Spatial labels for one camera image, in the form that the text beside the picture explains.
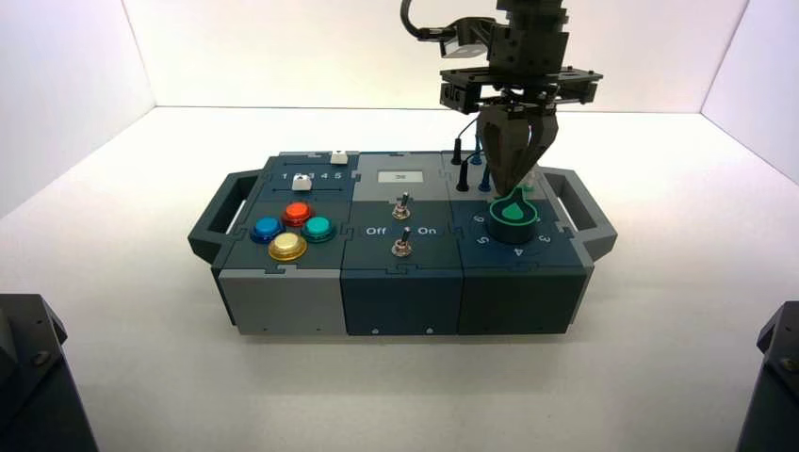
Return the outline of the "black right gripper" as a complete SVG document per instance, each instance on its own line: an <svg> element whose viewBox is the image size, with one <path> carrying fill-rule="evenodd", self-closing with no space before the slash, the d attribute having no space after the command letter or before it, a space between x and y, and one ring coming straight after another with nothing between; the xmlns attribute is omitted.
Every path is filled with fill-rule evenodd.
<svg viewBox="0 0 799 452"><path fill-rule="evenodd" d="M439 102L463 114L481 109L479 137L500 196L522 178L527 184L559 130L554 112L528 121L504 105L585 105L595 99L603 75L564 66L567 42L566 32L491 27L485 37L469 32L440 44L444 58L486 56L485 66L440 72Z"/></svg>

